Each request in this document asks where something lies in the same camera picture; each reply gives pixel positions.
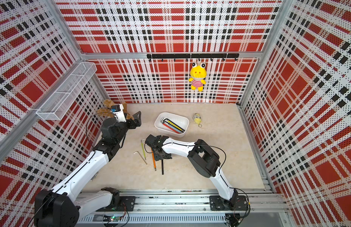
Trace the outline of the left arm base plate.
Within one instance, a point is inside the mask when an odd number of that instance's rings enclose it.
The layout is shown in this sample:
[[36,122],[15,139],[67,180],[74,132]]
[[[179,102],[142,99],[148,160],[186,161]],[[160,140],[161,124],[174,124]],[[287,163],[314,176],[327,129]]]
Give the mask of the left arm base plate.
[[135,196],[120,196],[115,199],[116,204],[110,204],[107,207],[100,208],[97,212],[120,212],[125,211],[125,209],[131,212],[134,210],[135,200]]

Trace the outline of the long black hex key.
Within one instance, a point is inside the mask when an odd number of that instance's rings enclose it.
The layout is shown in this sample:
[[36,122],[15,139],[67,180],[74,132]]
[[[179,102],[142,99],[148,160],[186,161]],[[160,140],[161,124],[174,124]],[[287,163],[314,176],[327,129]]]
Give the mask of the long black hex key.
[[161,160],[161,173],[164,175],[164,160]]

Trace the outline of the yellow handled hex key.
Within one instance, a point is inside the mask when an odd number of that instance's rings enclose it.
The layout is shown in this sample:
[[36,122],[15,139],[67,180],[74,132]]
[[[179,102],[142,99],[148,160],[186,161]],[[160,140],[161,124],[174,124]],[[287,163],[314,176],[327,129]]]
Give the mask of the yellow handled hex key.
[[173,121],[166,119],[165,121],[167,121],[169,124],[173,125],[174,127],[176,127],[177,129],[179,129],[180,131],[185,132],[185,129],[183,129],[182,127],[180,127],[179,125],[177,125],[176,123],[174,123]]

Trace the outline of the thin black hex key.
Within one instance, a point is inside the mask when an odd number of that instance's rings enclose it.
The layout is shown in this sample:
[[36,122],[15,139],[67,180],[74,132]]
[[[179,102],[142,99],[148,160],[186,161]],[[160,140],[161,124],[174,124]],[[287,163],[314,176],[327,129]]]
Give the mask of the thin black hex key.
[[185,130],[182,127],[175,124],[173,121],[169,120],[168,118],[162,118],[161,123],[163,126],[169,128],[171,131],[173,131],[177,134],[182,134],[185,132]]

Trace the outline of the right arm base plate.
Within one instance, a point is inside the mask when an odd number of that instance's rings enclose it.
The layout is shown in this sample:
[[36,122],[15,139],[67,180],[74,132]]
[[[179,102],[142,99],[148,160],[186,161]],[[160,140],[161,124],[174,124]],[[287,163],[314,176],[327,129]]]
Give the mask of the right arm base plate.
[[210,196],[210,209],[212,211],[246,211],[248,202],[242,195],[234,196],[231,200],[226,200],[220,196]]

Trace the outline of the red handled hex key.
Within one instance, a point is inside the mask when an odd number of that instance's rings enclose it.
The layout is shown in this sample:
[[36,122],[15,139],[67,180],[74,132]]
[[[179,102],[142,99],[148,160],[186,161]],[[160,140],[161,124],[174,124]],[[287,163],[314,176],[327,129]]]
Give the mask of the red handled hex key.
[[175,132],[177,134],[181,134],[182,133],[176,127],[174,127],[173,125],[171,125],[167,121],[165,121],[164,118],[161,119],[161,123],[162,123],[163,126],[169,128],[171,131],[173,131],[173,132]]

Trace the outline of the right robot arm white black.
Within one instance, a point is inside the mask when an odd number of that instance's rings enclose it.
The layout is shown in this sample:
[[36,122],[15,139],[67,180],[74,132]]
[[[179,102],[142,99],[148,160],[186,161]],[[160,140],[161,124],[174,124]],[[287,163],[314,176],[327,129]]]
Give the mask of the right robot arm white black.
[[145,145],[151,149],[155,161],[171,159],[173,154],[188,158],[201,176],[211,180],[224,206],[230,209],[235,207],[238,192],[226,179],[222,170],[223,163],[220,162],[218,153],[213,150],[214,146],[201,139],[196,142],[183,142],[161,135],[149,135],[145,139]]

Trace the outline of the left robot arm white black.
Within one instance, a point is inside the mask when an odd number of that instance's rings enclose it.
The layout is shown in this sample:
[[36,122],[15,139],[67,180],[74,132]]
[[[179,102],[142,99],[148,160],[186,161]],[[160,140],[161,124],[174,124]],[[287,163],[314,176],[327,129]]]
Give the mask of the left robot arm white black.
[[33,223],[36,227],[74,227],[78,220],[108,206],[121,207],[119,191],[105,187],[98,193],[78,199],[96,173],[107,165],[123,146],[128,130],[141,126],[141,112],[126,119],[123,112],[101,125],[102,138],[85,161],[63,181],[35,197]]

